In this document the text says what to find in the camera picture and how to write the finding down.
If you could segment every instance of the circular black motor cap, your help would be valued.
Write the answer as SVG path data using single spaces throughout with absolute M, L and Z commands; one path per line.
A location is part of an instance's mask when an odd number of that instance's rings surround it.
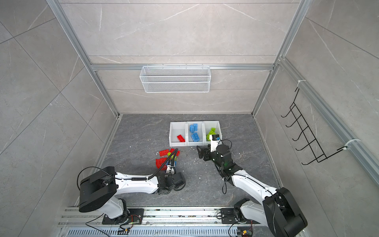
M 221 144 L 216 147 L 216 151 L 220 154 L 224 154 L 229 150 L 229 147 L 227 145 Z

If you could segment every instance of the gray marble floor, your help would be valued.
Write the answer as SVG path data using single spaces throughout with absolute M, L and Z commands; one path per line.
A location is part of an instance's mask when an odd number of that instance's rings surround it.
M 257 127 L 251 115 L 124 115 L 103 167 L 115 166 L 125 174 L 152 174 L 157 151 L 169 149 L 169 127 L 174 121 L 219 120 L 222 138 L 233 142 L 234 162 L 262 182 L 278 187 Z M 211 161 L 198 158 L 196 147 L 180 147 L 177 171 L 186 178 L 186 187 L 167 195 L 129 193 L 119 195 L 128 206 L 229 206 L 250 198 L 243 190 L 224 184 Z

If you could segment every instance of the white zip tie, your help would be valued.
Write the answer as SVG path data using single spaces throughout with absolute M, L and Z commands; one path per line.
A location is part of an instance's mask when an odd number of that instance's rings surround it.
M 306 80 L 298 80 L 298 85 L 296 87 L 299 87 L 299 83 Z
M 360 140 L 360 139 L 351 139 L 351 140 L 349 140 L 349 141 L 344 145 L 344 147 L 343 147 L 342 149 L 343 149 L 343 150 L 346 150 L 348 144 L 349 144 L 350 142 L 352 142 L 352 141 L 361 141 L 361 140 Z

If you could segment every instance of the pile of building blocks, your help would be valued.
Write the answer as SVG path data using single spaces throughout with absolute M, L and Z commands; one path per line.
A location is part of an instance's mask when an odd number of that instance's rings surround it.
M 182 137 L 182 135 L 177 136 L 180 142 L 185 142 L 186 140 Z
M 210 141 L 209 135 L 216 135 L 216 128 L 215 127 L 211 128 L 211 130 L 207 134 L 207 141 Z
M 189 126 L 189 131 L 193 133 L 191 135 L 193 141 L 200 141 L 199 135 L 197 134 L 197 124 L 192 124 Z
M 172 152 L 174 152 L 175 149 L 172 149 L 169 151 L 168 149 L 167 150 L 163 150 L 163 151 L 160 151 L 159 152 L 159 156 L 169 156 L 171 155 Z M 174 166 L 176 166 L 176 160 L 177 160 L 177 157 L 179 156 L 180 154 L 180 151 L 177 151 L 176 152 L 176 155 L 174 157 L 172 157 L 172 159 L 174 159 Z M 157 168 L 159 169 L 159 167 L 161 167 L 161 165 L 167 160 L 167 157 L 162 157 L 162 158 L 159 158 L 159 159 L 156 159 L 155 160 L 155 165 L 157 166 Z M 166 170 L 167 169 L 167 164 L 165 164 L 163 166 L 163 170 Z

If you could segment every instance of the red building block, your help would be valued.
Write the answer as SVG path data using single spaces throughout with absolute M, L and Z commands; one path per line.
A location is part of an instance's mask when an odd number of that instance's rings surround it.
M 180 142 L 185 142 L 186 140 L 182 137 L 182 135 L 177 136 Z
M 159 169 L 159 167 L 161 167 L 161 165 L 167 160 L 167 158 L 165 157 L 162 157 L 160 159 L 156 159 L 155 160 L 155 165 L 157 166 L 157 168 Z M 166 170 L 167 169 L 167 165 L 163 166 L 162 170 Z
M 170 152 L 173 153 L 174 150 L 175 150 L 175 149 L 172 149 L 172 148 L 171 148 Z M 176 156 L 178 156 L 179 154 L 180 154 L 180 151 L 178 151 L 178 152 L 176 153 Z
M 167 155 L 167 153 L 168 153 L 168 149 L 167 149 L 167 150 L 160 151 L 160 152 L 159 152 L 159 156 Z

